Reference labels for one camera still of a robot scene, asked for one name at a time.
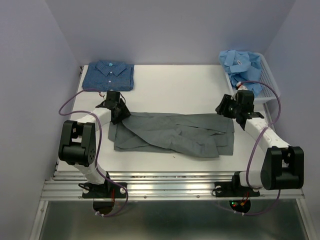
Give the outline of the grey long sleeve shirt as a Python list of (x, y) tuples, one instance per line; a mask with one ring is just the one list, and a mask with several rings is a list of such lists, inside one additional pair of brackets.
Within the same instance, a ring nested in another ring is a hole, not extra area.
[(218, 158), (234, 153), (234, 122), (216, 113), (133, 112), (110, 124), (108, 139), (119, 152), (181, 153)]

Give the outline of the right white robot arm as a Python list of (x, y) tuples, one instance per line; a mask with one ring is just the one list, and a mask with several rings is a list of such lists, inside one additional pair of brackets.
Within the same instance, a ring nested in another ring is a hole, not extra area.
[(230, 182), (231, 192), (242, 195), (250, 189), (290, 190), (304, 185), (304, 151), (291, 146), (270, 127), (264, 116), (254, 110), (254, 94), (239, 90), (225, 94), (215, 109), (218, 115), (234, 119), (254, 140), (253, 149), (260, 148), (265, 156), (260, 170), (236, 172)]

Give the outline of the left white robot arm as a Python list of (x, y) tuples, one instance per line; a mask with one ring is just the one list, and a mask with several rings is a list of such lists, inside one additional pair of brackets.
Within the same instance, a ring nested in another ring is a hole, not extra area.
[(99, 96), (103, 101), (94, 110), (83, 110), (83, 117), (63, 123), (58, 158), (85, 177), (86, 182), (79, 184), (84, 199), (126, 199), (127, 184), (112, 181), (109, 173), (99, 165), (98, 158), (103, 125), (116, 125), (131, 113), (119, 91), (100, 92)]

